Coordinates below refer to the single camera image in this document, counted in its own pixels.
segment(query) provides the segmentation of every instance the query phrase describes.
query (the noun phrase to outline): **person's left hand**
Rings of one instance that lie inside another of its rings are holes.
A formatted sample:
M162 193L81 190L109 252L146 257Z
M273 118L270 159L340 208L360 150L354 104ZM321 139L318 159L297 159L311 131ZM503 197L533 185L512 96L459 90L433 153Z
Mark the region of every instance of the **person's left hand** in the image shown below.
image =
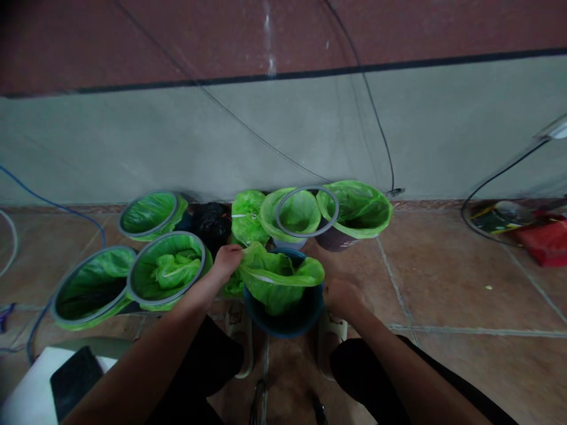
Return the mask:
M226 283L241 261L242 247L238 244L225 245L220 247L211 272L214 273L222 283Z

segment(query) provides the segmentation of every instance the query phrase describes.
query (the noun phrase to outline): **wall baseboard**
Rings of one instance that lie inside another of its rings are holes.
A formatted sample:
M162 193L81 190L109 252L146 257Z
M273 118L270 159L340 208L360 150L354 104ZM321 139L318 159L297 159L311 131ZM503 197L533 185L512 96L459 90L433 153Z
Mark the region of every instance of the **wall baseboard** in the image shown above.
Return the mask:
M534 210L558 199L560 198L521 198L510 201ZM489 205L497 201L501 200L472 200L470 206ZM451 211L459 210L464 200L390 200L390 202L396 211ZM81 214L120 214L126 206L127 204L65 205ZM0 205L0 208L7 214L67 214L67 211L50 205Z

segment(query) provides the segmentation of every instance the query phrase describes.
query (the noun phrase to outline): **foot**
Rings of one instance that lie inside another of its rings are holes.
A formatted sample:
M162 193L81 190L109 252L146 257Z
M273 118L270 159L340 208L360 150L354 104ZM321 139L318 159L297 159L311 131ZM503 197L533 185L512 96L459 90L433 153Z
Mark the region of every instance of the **foot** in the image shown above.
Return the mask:
M326 310L319 319L319 342L317 345L317 364L321 374L334 381L331 372L330 356L333 350L347 339L348 323L335 318Z
M235 377L238 379L246 378L253 365L252 321L241 302L234 302L230 305L226 313L225 324L227 335L244 348L244 361Z

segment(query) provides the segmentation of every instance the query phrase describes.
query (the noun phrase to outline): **black stripe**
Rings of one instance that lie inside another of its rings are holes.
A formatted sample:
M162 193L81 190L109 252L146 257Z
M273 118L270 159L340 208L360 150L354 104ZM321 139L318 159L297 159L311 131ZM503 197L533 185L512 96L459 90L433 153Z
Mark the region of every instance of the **black stripe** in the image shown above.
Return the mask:
M43 97L43 96L59 96L65 94L110 93L113 91L167 89L171 87L193 87L196 85L218 86L222 84L255 83L258 81L271 81L271 80L309 79L309 78L318 78L318 77L331 77L331 76L340 76L340 75L348 75L348 74L357 74L361 72L368 73L375 71L428 68L435 66L461 65L461 64L480 63L480 62L494 62L501 60L514 60L514 59L562 56L562 55L567 55L567 47L383 63L376 65L364 65L362 67L354 66L354 67L334 68L334 69L326 69L326 70L318 70L318 71L299 71L299 72L277 74L274 77L269 77L263 74L257 76L240 76L240 77L227 77L220 79L198 80L198 82L195 82L194 80L160 81L158 83L147 83L147 84L126 84L126 85L118 85L118 86L85 87L82 89L65 90L65 91L58 91L55 93L47 93L47 94L39 94L39 95L34 95L29 93L8 93L5 94L4 97L7 97L8 99L21 99L21 98L35 97L35 96Z

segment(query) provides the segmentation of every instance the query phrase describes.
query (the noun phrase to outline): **tiled floor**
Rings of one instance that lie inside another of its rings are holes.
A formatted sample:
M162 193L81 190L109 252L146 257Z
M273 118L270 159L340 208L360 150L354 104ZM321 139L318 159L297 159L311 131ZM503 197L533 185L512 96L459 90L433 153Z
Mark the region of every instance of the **tiled floor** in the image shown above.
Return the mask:
M119 234L116 215L94 218L105 224L108 245L143 245ZM96 229L81 218L13 219L21 249L0 279L0 305L18 305L0 335L4 350L22 347L60 279L100 244ZM11 249L4 224L0 237L4 264ZM361 241L342 253L328 253L309 241L305 251L328 273L355 274L384 323L476 385L519 423L555 424L567 417L567 269L542 269L525 252L484 240L455 212L397 212L379 240ZM210 311L221 327L227 305L219 300ZM157 320L156 314L118 316L93 329L69 332L47 316L35 353L79 336L135 339ZM349 334L357 337L353 329ZM331 424L374 423L363 406L320 376L315 337L313 331L302 338L274 339L255 329L252 375L231 381L210 399L226 423L246 422L253 388L262 377L268 382L263 412L268 424L315 423L310 390L325 404ZM27 368L24 351L0 353L0 400Z

